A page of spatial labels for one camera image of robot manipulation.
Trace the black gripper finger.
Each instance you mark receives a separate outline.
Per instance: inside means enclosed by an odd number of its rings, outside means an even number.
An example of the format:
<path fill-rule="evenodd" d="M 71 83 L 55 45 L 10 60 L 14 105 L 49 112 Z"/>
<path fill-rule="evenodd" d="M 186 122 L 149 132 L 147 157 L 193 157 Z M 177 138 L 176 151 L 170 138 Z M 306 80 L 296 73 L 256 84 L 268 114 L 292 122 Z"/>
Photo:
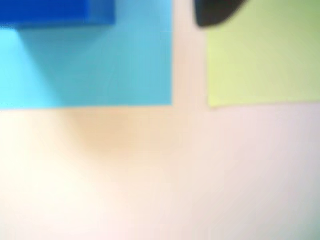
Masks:
<path fill-rule="evenodd" d="M 195 0 L 195 21 L 198 27 L 218 26 L 235 15 L 247 0 Z"/>

